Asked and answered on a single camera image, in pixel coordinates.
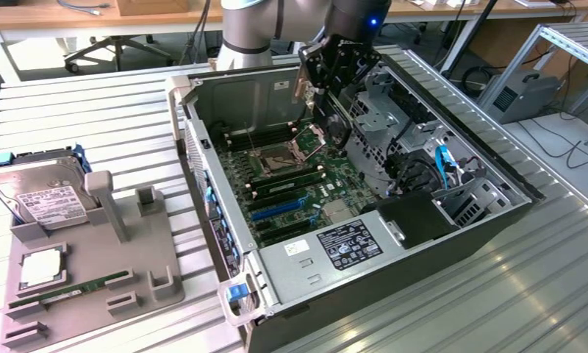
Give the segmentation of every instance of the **ram module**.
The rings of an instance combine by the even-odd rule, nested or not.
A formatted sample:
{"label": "ram module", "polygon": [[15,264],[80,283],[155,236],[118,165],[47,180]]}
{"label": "ram module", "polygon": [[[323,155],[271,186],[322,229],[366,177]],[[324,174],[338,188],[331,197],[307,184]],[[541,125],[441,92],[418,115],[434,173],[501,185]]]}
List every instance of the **ram module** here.
{"label": "ram module", "polygon": [[248,186],[252,190],[254,199],[259,200],[299,188],[307,188],[322,182],[326,176],[324,168],[319,165],[300,171],[280,174],[258,182],[251,182]]}

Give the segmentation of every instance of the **metal rail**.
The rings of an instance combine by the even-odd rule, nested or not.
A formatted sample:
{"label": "metal rail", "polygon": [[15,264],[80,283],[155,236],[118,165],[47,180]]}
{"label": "metal rail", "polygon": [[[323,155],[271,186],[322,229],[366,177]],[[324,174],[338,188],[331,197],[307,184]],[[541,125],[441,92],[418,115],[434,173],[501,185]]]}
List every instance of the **metal rail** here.
{"label": "metal rail", "polygon": [[[541,38],[549,40],[559,49],[565,50],[588,64],[588,22],[577,24],[539,24],[526,43],[521,47],[502,77],[494,83],[493,89],[489,90],[486,96],[482,98],[482,107],[493,105],[503,91],[509,78],[519,69]],[[588,91],[583,94],[582,99],[586,97],[588,97]],[[573,108],[579,107],[582,102],[583,101],[578,100],[578,102],[574,103]]]}

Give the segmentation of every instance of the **blue cable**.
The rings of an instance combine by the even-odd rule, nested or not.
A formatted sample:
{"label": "blue cable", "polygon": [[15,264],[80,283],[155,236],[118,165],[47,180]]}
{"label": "blue cable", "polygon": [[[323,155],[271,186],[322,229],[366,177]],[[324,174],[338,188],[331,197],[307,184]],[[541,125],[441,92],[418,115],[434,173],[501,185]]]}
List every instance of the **blue cable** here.
{"label": "blue cable", "polygon": [[435,148],[435,164],[439,167],[439,172],[442,175],[442,180],[445,182],[445,188],[450,188],[450,183],[447,182],[447,173],[445,172],[445,165],[451,164],[451,166],[458,167],[458,163],[451,157],[450,150],[446,145],[441,145]]}

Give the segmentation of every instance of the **aluminum table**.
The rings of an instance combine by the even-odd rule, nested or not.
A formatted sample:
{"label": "aluminum table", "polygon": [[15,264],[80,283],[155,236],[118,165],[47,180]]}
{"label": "aluminum table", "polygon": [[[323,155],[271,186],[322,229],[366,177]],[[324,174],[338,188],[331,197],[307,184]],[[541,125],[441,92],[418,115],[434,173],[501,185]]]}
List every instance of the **aluminum table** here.
{"label": "aluminum table", "polygon": [[[393,54],[547,200],[467,260],[418,282],[280,352],[588,351],[588,206],[585,195],[410,51]],[[296,60],[284,57],[279,62]],[[4,85],[0,150],[82,142],[95,169],[114,172],[122,196],[154,183],[166,194],[187,299],[42,352],[243,352],[224,322],[216,275],[174,153],[163,68]],[[10,249],[0,205],[0,307]]]}

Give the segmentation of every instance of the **power supply label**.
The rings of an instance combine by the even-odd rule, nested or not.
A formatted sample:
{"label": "power supply label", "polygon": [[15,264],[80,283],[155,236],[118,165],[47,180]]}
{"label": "power supply label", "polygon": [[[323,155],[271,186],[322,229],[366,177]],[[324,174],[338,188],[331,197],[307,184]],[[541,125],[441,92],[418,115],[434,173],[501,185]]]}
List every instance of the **power supply label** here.
{"label": "power supply label", "polygon": [[383,254],[362,220],[320,233],[318,238],[335,268],[340,271]]}
{"label": "power supply label", "polygon": [[86,207],[72,186],[23,193],[16,197],[43,226],[86,215]]}

